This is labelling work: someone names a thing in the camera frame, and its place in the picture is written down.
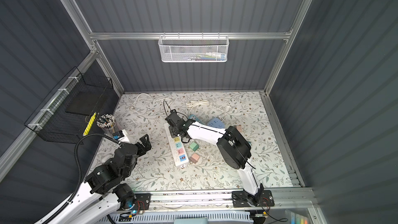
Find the white multicolour power strip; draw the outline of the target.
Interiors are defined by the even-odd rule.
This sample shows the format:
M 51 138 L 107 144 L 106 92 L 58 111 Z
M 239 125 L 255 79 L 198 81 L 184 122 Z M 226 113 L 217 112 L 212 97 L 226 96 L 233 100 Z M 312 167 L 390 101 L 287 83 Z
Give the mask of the white multicolour power strip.
M 185 147 L 181 141 L 181 137 L 172 136 L 172 132 L 170 131 L 170 125 L 168 123 L 164 124 L 165 132 L 167 139 L 169 141 L 169 145 L 171 148 L 171 153 L 173 156 L 173 161 L 175 166 L 178 168 L 185 168 L 189 163 L 189 158 L 186 153 Z

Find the green plug cube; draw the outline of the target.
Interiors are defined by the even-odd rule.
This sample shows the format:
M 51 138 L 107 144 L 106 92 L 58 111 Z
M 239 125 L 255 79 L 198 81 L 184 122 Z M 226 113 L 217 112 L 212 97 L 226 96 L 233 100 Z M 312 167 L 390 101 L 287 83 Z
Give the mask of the green plug cube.
M 189 148 L 192 150 L 192 151 L 197 151 L 198 149 L 199 149 L 199 144 L 197 144 L 196 142 L 192 142 L 190 145 L 189 145 Z

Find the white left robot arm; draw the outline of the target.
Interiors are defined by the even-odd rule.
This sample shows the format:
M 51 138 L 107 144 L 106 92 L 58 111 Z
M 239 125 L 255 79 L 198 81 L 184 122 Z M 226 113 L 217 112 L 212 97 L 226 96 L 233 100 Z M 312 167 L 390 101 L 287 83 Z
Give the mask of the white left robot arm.
M 83 176 L 78 157 L 80 143 L 77 143 L 74 156 L 79 172 L 78 185 L 69 197 L 38 220 L 39 224 L 93 224 L 103 217 L 113 223 L 110 214 L 118 210 L 132 216 L 148 210 L 151 195 L 137 196 L 124 180 L 131 175 L 138 158 L 151 149 L 149 136 L 142 136 L 136 144 L 103 137 L 119 145 L 114 155 Z

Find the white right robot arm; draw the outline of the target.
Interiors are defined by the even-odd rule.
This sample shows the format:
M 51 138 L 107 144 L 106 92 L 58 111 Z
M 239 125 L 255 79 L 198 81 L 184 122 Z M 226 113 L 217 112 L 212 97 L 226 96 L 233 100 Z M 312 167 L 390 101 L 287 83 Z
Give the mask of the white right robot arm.
M 165 121 L 175 136 L 201 140 L 217 146 L 224 161 L 237 170 L 243 190 L 252 198 L 262 193 L 264 186 L 257 179 L 255 167 L 251 162 L 251 146 L 236 127 L 221 129 L 203 125 L 192 119 L 184 120 L 178 116 L 176 110 L 171 110 Z

